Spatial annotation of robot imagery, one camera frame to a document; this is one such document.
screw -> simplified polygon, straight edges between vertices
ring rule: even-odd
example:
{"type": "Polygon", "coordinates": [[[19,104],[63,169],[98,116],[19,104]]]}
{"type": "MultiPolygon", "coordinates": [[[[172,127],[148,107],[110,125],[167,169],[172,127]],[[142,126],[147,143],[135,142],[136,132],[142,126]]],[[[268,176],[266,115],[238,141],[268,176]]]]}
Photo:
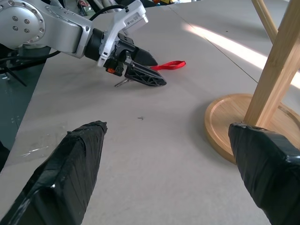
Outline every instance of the screw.
{"type": "Polygon", "coordinates": [[[12,0],[9,0],[8,3],[9,3],[9,5],[11,5],[11,6],[14,6],[14,5],[15,5],[15,2],[12,1],[12,0]]]}

red strap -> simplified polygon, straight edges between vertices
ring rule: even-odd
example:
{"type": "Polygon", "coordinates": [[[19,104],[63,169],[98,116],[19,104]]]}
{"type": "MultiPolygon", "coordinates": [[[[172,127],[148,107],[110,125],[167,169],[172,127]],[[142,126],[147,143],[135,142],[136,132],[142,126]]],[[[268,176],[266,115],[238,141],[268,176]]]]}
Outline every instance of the red strap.
{"type": "Polygon", "coordinates": [[[154,67],[150,67],[153,70],[161,70],[161,69],[179,69],[182,68],[186,65],[187,63],[185,61],[172,61],[172,62],[168,62],[166,64],[160,65],[160,66],[154,66],[154,67]]]}

